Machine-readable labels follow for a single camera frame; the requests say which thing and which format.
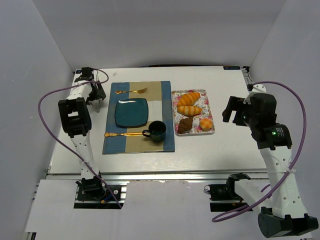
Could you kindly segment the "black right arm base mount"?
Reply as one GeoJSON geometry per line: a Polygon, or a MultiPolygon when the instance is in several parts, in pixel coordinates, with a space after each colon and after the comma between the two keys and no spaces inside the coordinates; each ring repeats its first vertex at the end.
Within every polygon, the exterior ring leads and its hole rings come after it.
{"type": "Polygon", "coordinates": [[[247,206],[240,196],[230,193],[225,184],[207,184],[203,191],[209,195],[210,211],[213,213],[227,212],[247,206]]]}

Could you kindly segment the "brown chocolate croissant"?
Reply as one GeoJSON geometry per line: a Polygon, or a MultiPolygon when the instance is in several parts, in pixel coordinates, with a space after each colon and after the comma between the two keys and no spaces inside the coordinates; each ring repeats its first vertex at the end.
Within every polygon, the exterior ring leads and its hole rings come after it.
{"type": "Polygon", "coordinates": [[[190,131],[192,126],[193,126],[193,117],[192,116],[189,116],[187,118],[183,118],[180,120],[176,132],[178,134],[184,134],[184,133],[190,131]]]}

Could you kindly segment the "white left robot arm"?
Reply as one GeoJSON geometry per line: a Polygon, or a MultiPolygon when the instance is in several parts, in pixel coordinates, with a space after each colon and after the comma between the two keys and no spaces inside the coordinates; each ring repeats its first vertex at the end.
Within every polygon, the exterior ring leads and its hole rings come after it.
{"type": "Polygon", "coordinates": [[[85,195],[100,200],[106,194],[105,184],[100,180],[90,143],[92,120],[88,104],[104,100],[106,94],[102,84],[95,80],[94,68],[83,67],[66,99],[58,102],[58,110],[63,131],[70,137],[75,152],[79,155],[81,181],[78,183],[85,195]]]}

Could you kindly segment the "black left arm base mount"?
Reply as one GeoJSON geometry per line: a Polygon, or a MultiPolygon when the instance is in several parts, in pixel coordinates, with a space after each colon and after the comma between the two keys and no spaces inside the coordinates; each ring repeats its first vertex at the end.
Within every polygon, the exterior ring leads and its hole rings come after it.
{"type": "Polygon", "coordinates": [[[85,190],[80,181],[76,181],[76,183],[74,209],[119,210],[124,205],[125,193],[122,185],[111,184],[110,191],[105,186],[100,189],[85,190]]]}

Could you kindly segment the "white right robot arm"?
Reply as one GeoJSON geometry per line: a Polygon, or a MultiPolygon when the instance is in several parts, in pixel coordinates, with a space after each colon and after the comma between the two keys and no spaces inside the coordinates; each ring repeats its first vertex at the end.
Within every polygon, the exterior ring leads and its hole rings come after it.
{"type": "Polygon", "coordinates": [[[303,205],[297,181],[290,169],[292,140],[288,128],[276,122],[275,97],[254,93],[249,99],[231,96],[222,120],[247,126],[267,168],[271,197],[254,207],[258,226],[266,238],[300,236],[319,228],[318,219],[310,216],[303,205]]]}

